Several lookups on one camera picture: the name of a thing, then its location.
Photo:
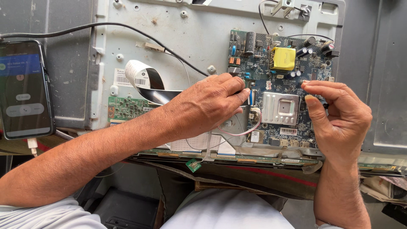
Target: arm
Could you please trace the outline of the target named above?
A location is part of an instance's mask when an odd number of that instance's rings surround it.
[[[329,104],[327,116],[317,98],[305,97],[318,147],[326,158],[314,197],[316,223],[370,229],[359,191],[357,159],[372,120],[371,109],[345,84],[306,81],[302,88]]]
[[[249,96],[244,86],[230,74],[213,75],[138,118],[59,145],[0,179],[0,205],[36,207],[59,201],[141,150],[212,130],[243,112],[239,106]]]

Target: circuit board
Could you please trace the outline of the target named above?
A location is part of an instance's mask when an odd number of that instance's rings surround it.
[[[322,51],[332,50],[332,42],[316,39],[311,40],[312,44],[307,42],[292,37],[231,30],[228,72],[246,81],[246,86],[251,88],[248,99],[251,110],[257,108],[262,111],[262,123],[248,134],[247,142],[318,148],[304,101],[307,93],[301,89],[300,82],[334,81],[331,66],[335,54]],[[305,55],[298,54],[304,48],[307,51],[312,50]],[[278,56],[277,51],[281,50],[283,53]],[[284,59],[292,54],[294,55],[292,63]],[[327,108],[325,99],[315,96]],[[282,113],[286,115],[272,116],[272,112],[274,115]],[[258,119],[257,114],[251,112],[247,128],[254,127]]]
[[[120,123],[136,118],[156,107],[158,107],[158,105],[151,104],[144,99],[109,97],[107,121]]]

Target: connector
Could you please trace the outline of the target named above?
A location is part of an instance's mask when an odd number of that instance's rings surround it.
[[[34,157],[38,156],[37,155],[37,138],[30,138],[27,139],[27,143],[28,143],[28,148],[31,149],[31,153],[34,155]]]

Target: smartphone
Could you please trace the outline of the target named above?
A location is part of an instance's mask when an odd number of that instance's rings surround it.
[[[6,139],[55,132],[50,82],[40,42],[0,42],[0,112]]]

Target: fingernail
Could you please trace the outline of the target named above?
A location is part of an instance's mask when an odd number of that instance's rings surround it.
[[[312,95],[306,95],[305,96],[305,103],[307,106],[312,106],[316,103],[314,96]]]

